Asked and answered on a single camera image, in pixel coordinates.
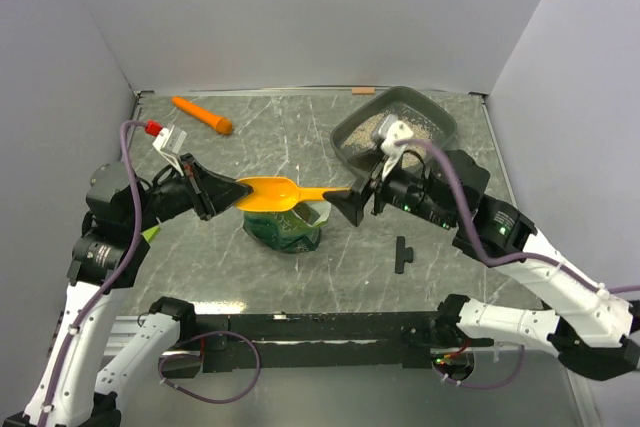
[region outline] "green plastic bag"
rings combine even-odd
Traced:
[[[277,252],[311,252],[320,244],[320,227],[327,223],[330,213],[329,202],[303,202],[287,212],[245,212],[242,228]]]

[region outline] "white wall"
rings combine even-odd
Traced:
[[[136,90],[489,92],[539,0],[85,0]]]
[[[520,207],[609,286],[640,283],[639,80],[640,0],[542,0],[489,97]],[[639,380],[594,384],[605,425]]]
[[[132,107],[80,0],[0,0],[0,421],[37,387],[89,176]]]

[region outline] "gray plastic tray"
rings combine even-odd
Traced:
[[[428,140],[441,149],[447,148],[456,138],[456,121],[442,107],[409,87],[391,87],[360,107],[331,132],[331,147],[336,156],[355,175],[363,176],[375,165],[373,142],[364,133],[370,133],[377,121],[389,114],[408,122],[413,127],[414,137],[428,136]],[[424,151],[412,148],[424,155],[425,161],[431,160],[431,156]],[[413,165],[403,165],[403,168],[419,174],[422,168],[420,164],[415,160],[408,161]]]

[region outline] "red cap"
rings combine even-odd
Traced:
[[[147,122],[146,127],[144,128],[144,131],[147,134],[153,135],[154,137],[157,137],[161,130],[162,130],[162,125],[156,122],[155,120],[149,120]]]

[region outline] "yellow scoop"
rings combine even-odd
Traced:
[[[299,202],[324,200],[322,194],[348,188],[298,187],[287,177],[245,177],[241,184],[250,185],[253,192],[234,204],[247,212],[286,212]]]

